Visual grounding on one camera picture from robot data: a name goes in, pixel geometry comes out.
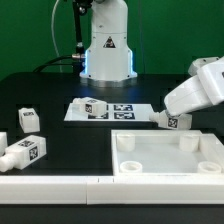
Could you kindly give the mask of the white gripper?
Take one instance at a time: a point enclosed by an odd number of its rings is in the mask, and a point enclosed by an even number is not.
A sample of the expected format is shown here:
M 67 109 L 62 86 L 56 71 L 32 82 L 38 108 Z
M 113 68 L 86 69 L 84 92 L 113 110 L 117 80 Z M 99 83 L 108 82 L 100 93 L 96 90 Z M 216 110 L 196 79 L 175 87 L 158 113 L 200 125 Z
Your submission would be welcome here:
M 201 67 L 195 76 L 172 90 L 164 99 L 168 114 L 179 116 L 224 102 L 224 56 Z

